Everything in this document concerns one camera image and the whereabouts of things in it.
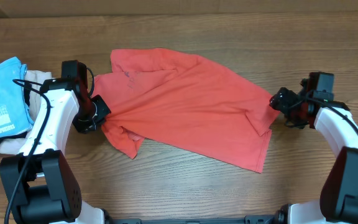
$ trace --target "crumpled red fabric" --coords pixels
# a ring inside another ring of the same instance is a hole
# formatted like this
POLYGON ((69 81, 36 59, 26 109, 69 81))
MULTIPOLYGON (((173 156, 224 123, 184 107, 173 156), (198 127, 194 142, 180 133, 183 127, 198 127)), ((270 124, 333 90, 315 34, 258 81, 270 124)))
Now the crumpled red fabric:
POLYGON ((95 77, 94 95, 111 110, 109 142, 135 158, 144 138, 262 172, 278 115, 271 95, 199 55, 168 49, 111 52, 112 73, 95 77))

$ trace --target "white plastic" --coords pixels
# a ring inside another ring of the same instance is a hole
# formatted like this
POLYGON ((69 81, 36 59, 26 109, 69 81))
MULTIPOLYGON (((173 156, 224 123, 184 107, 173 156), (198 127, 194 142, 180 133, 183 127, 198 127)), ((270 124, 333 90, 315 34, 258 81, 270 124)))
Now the white plastic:
MULTIPOLYGON (((346 115, 354 123, 350 111, 341 108, 335 109, 343 115, 346 115)), ((335 157, 339 155, 339 152, 344 146, 358 149, 358 135, 356 132, 347 121, 330 109, 321 108, 318 111, 314 126, 327 140, 335 157)))
MULTIPOLYGON (((67 224, 67 222, 60 221, 51 224, 67 224)), ((104 213, 101 209, 94 208, 82 201, 80 216, 70 224, 104 224, 104 213)))
MULTIPOLYGON (((52 108, 50 109, 47 125, 40 138, 40 143, 34 154, 42 154, 47 149, 61 150, 64 154, 71 122, 79 109, 78 100, 74 91, 64 89, 50 90, 45 93, 45 96, 49 99, 52 108)), ((37 137, 45 119, 46 112, 47 102, 41 97, 40 112, 35 120, 31 135, 21 147, 19 153, 23 152, 25 156, 29 154, 34 144, 34 139, 37 137)))
POLYGON ((318 200, 291 205, 288 211, 288 224, 328 224, 321 214, 318 200))

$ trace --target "red cloth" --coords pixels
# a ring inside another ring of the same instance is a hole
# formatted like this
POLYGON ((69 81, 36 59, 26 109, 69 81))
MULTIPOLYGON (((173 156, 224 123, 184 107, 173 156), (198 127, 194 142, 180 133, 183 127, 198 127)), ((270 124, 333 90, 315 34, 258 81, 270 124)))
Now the red cloth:
POLYGON ((109 142, 135 158, 144 138, 262 172, 278 115, 261 87, 199 55, 113 50, 94 95, 111 110, 109 142))

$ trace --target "wooden table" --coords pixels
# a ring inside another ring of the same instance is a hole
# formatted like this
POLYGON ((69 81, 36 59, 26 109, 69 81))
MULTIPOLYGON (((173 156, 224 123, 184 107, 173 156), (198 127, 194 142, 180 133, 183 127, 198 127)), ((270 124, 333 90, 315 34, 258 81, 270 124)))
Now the wooden table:
MULTIPOLYGON (((309 72, 336 74, 336 100, 358 124, 358 12, 0 19, 0 62, 60 76, 64 60, 111 71, 112 49, 165 47, 221 63, 274 94, 309 72)), ((334 163, 312 129, 273 123, 263 174, 146 141, 131 160, 99 130, 71 130, 66 157, 83 198, 114 218, 213 218, 273 213, 319 198, 334 163)), ((7 199, 0 181, 0 223, 7 199)))

